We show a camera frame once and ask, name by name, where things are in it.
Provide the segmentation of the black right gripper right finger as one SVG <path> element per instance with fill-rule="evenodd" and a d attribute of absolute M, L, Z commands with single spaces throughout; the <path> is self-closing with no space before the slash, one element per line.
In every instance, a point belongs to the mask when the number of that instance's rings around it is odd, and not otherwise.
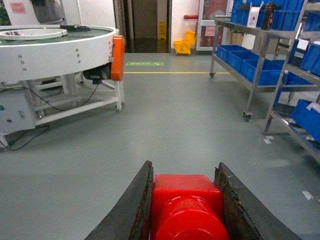
<path fill-rule="evenodd" d="M 214 184 L 223 192 L 223 223 L 231 240 L 299 240 L 300 237 L 220 162 Z"/>

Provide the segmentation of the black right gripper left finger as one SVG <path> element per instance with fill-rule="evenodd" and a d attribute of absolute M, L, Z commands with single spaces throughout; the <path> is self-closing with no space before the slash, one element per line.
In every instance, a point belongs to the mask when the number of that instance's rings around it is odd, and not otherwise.
<path fill-rule="evenodd" d="M 148 240 L 154 184 L 153 163 L 147 160 L 111 211 L 87 240 Z"/>

